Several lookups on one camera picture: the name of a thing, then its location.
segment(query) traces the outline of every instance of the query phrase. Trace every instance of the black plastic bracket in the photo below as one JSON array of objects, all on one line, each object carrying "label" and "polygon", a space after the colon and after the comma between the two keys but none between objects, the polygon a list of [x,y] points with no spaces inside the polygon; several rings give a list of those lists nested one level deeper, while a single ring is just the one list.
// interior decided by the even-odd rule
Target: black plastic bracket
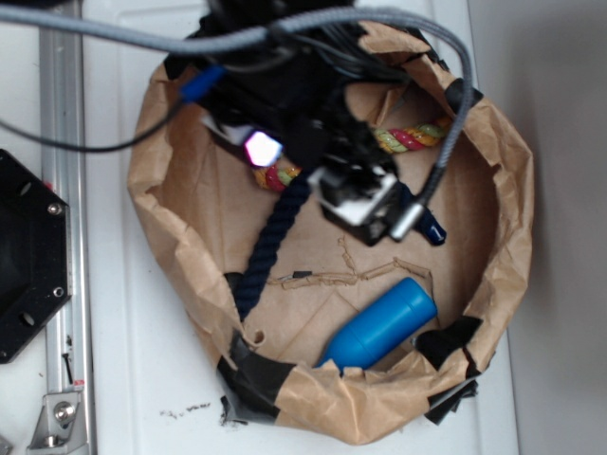
[{"label": "black plastic bracket", "polygon": [[68,205],[0,149],[0,364],[69,299]]}]

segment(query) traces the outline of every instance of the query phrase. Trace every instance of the blue connector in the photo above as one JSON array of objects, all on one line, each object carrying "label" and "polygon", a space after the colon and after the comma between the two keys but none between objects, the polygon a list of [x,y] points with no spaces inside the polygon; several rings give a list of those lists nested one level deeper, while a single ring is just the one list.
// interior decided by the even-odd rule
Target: blue connector
[{"label": "blue connector", "polygon": [[226,74],[223,66],[214,64],[181,87],[179,93],[185,102],[196,102]]}]

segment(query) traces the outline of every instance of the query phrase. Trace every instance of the black tape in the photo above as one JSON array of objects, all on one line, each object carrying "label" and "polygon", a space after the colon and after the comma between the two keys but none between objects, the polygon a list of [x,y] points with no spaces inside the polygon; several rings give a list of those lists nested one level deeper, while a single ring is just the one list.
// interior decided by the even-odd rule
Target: black tape
[{"label": "black tape", "polygon": [[273,424],[280,410],[276,397],[294,364],[277,362],[254,353],[235,332],[230,357],[238,370],[233,370],[222,357],[217,375],[226,393],[224,412],[228,421]]},{"label": "black tape", "polygon": [[426,413],[426,417],[437,425],[443,421],[450,410],[457,410],[459,402],[463,398],[475,396],[477,393],[478,384],[472,379],[477,377],[480,372],[466,345],[474,337],[481,323],[482,321],[478,318],[462,316],[446,329],[426,332],[414,340],[417,351],[423,354],[437,370],[445,363],[447,357],[458,349],[463,350],[468,360],[466,382],[428,398],[431,410]]},{"label": "black tape", "polygon": [[[484,95],[477,89],[473,89],[474,95],[472,98],[472,106],[474,107],[480,100],[483,99]],[[447,90],[445,90],[445,98],[447,104],[453,110],[453,112],[459,111],[459,106],[462,105],[462,94],[464,93],[464,80],[462,78],[456,79],[451,83]]]},{"label": "black tape", "polygon": [[450,411],[457,412],[459,404],[464,398],[471,398],[477,394],[478,383],[476,381],[467,382],[463,387],[449,389],[429,398],[431,410],[424,415],[435,425],[440,425]]},{"label": "black tape", "polygon": [[447,357],[469,343],[481,323],[478,318],[462,316],[444,330],[430,330],[421,334],[414,340],[414,346],[439,370]]}]

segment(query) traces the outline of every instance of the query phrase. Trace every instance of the metal bracket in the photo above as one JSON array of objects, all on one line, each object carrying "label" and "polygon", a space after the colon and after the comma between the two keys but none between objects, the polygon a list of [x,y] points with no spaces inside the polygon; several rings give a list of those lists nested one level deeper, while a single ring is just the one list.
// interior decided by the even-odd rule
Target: metal bracket
[{"label": "metal bracket", "polygon": [[0,455],[9,455],[11,450],[12,446],[9,444],[9,441],[0,436]]},{"label": "metal bracket", "polygon": [[67,455],[88,446],[78,391],[45,395],[28,455]]},{"label": "metal bracket", "polygon": [[69,299],[67,204],[0,150],[0,364]]}]

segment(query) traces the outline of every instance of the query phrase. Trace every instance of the black wire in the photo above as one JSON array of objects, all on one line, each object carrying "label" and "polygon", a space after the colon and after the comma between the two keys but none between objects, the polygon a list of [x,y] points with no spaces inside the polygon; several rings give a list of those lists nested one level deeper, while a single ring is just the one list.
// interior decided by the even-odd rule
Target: black wire
[{"label": "black wire", "polygon": [[[226,70],[230,73],[237,74],[254,74],[254,73],[262,73],[266,71],[270,71],[272,69],[276,69],[279,66],[287,63],[293,57],[297,55],[297,49],[293,49],[290,47],[279,47],[277,49],[278,54],[271,60],[266,62],[261,62],[258,64],[248,64],[248,65],[235,65],[235,64],[222,64]],[[209,59],[210,62],[221,64],[217,59]]]},{"label": "black wire", "polygon": [[119,144],[110,145],[110,146],[106,146],[106,147],[85,147],[85,146],[81,146],[81,145],[70,144],[67,142],[61,142],[58,140],[49,139],[47,137],[36,136],[36,135],[33,135],[32,133],[19,129],[16,126],[6,123],[2,119],[0,119],[0,127],[16,134],[17,136],[24,137],[25,139],[32,140],[34,142],[38,142],[39,144],[46,145],[48,147],[55,147],[58,149],[68,150],[69,152],[103,154],[103,153],[108,153],[108,152],[116,152],[118,150],[126,149],[128,147],[133,147],[134,145],[137,145],[140,142],[143,142],[144,140],[153,136],[163,126],[165,126],[167,123],[169,123],[169,121],[171,121],[177,115],[177,113],[179,112],[179,110],[181,110],[183,105],[184,105],[183,100],[176,102],[171,107],[171,109],[169,109],[169,112],[167,113],[166,117],[163,118],[162,120],[160,120],[157,124],[155,124],[154,126],[149,128],[148,130],[144,131],[143,133],[141,133],[140,135],[138,135],[136,137],[133,137],[130,140],[127,140],[126,142],[122,142]]},{"label": "black wire", "polygon": [[[314,38],[310,38],[309,36],[303,36],[299,34],[293,34],[291,37],[299,41],[301,43],[307,44],[309,46],[313,46],[317,52],[323,57],[323,59],[335,66],[335,69],[338,70],[341,74],[345,74],[350,77],[354,77],[355,79],[362,79],[365,77],[363,73],[364,70],[371,72],[374,76],[378,76],[380,73],[382,76],[385,76],[390,79],[394,79],[400,82],[407,81],[409,76],[397,69],[386,66],[380,61],[375,59],[372,60],[372,57],[365,52],[366,58],[362,59],[359,57],[355,57],[351,54],[343,52],[332,45],[329,45],[323,41],[316,40]],[[335,61],[327,61],[326,56],[322,55],[322,52],[329,53],[334,57],[340,59],[342,61],[341,64],[336,63]],[[346,62],[353,67],[344,67],[343,62]]]}]

